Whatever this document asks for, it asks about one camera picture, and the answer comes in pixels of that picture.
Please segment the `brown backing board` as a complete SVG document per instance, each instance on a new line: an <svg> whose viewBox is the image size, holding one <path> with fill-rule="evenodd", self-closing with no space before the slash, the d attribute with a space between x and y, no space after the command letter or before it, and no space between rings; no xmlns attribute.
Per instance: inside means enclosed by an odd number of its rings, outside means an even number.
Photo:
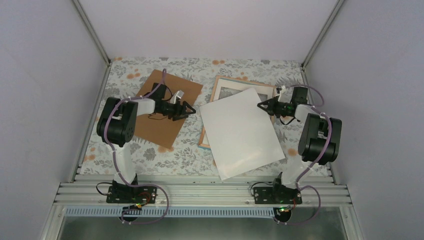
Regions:
<svg viewBox="0 0 424 240"><path fill-rule="evenodd" d="M155 103L152 113L136 118L136 137L170 149L185 119L196 113L194 103L203 85L160 70L153 70L137 95Z"/></svg>

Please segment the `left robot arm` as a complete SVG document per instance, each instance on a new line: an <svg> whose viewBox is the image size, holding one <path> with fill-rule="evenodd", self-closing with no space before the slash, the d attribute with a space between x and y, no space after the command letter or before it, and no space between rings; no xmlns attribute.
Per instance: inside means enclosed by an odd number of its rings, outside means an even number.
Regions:
<svg viewBox="0 0 424 240"><path fill-rule="evenodd" d="M154 83L151 91L145 95L125 99L107 98L96 127L97 135L112 149L116 168L116 176L106 196L119 193L128 203L139 197L137 174L129 149L125 146L135 134L138 116L158 114L175 122L197 112L188 102L181 100L184 95L181 90L171 93L170 98L166 99L165 95L170 91L165 84Z"/></svg>

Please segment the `wooden picture frame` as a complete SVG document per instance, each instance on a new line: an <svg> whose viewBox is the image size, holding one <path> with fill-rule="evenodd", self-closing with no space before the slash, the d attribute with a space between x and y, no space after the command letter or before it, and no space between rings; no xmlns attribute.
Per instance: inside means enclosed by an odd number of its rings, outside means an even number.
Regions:
<svg viewBox="0 0 424 240"><path fill-rule="evenodd" d="M209 101L213 102L230 97L250 88L255 89L259 96L260 102L275 97L276 86L217 75Z"/></svg>

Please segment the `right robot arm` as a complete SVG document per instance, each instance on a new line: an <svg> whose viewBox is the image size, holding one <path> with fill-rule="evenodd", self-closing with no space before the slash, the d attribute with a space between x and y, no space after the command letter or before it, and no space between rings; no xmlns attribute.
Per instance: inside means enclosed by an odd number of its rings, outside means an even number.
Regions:
<svg viewBox="0 0 424 240"><path fill-rule="evenodd" d="M296 190L301 191L301 180L312 172L313 167L332 163L339 154L343 123L308 102L307 97L312 89L313 87L305 84L293 85L290 101L284 102L284 89L278 87L275 97L257 104L257 107L268 115L278 118L283 126L289 126L292 122L303 124L297 147L301 158L279 175L278 182L281 184L270 191L272 200L278 204L289 199L288 187L294 186Z"/></svg>

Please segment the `sunflower photo print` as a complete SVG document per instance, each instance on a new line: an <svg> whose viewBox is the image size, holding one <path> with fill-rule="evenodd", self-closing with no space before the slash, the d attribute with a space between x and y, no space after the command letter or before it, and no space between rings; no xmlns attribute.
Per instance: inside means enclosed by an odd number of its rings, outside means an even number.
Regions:
<svg viewBox="0 0 424 240"><path fill-rule="evenodd" d="M221 180L285 158L270 116L257 105L254 88L199 108Z"/></svg>

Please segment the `white mat board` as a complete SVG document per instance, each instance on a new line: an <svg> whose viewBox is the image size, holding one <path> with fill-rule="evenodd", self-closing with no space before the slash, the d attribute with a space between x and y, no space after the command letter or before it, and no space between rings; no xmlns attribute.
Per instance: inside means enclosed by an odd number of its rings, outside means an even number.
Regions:
<svg viewBox="0 0 424 240"><path fill-rule="evenodd" d="M199 108L206 119L202 121L198 146L222 150L224 145L218 143L219 140L235 146L244 138L252 137L255 126L259 126L260 132L272 132L274 117L256 104L275 95L273 85L218 76L209 103Z"/></svg>

